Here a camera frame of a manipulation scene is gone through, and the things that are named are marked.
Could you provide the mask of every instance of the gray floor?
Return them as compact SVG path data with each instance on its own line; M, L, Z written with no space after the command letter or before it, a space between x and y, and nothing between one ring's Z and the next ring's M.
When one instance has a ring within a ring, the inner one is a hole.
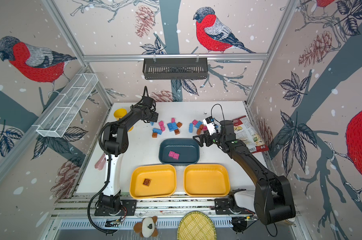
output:
M247 228L244 233L236 234L231 228L216 228L218 240L249 240L249 239L276 239L276 240L295 240L292 228L290 226L276 225L278 229L277 237L271 237L266 231L265 226L260 222L255 222L252 226ZM275 234L275 228L273 224L268 225L268 229L271 234ZM171 240L177 239L177 229L159 229L159 235L155 238L147 238L151 240ZM98 230L60 230L55 240L130 240L142 239L133 230L120 230L113 236L109 235L105 237L105 234Z

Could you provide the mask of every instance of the black wall basket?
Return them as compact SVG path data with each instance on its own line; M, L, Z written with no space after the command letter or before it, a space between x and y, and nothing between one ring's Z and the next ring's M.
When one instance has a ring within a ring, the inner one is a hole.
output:
M207 58L145 58L145 79L206 79Z

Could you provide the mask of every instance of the bird head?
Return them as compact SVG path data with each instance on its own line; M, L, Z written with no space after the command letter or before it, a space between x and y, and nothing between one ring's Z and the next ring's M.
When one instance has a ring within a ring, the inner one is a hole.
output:
M0 58L2 61L6 59L15 61L13 47L19 42L21 41L13 36L6 36L0 39Z
M211 7L201 7L194 14L193 20L196 20L198 23L201 23L203 19L210 14L212 15L215 14L214 10Z

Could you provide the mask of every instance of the yellow cup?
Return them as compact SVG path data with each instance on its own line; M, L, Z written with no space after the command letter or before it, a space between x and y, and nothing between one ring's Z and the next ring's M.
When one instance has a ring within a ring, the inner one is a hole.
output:
M122 118L123 116L125 116L127 114L127 111L125 108L120 108L120 109L117 109L115 112L114 112L114 117L119 120L120 118Z

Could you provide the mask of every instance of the snack bag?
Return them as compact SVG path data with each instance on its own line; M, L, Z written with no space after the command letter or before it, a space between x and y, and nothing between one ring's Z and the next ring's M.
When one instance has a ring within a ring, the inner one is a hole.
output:
M243 141L251 153L269 150L246 116L233 119L233 126L236 138Z

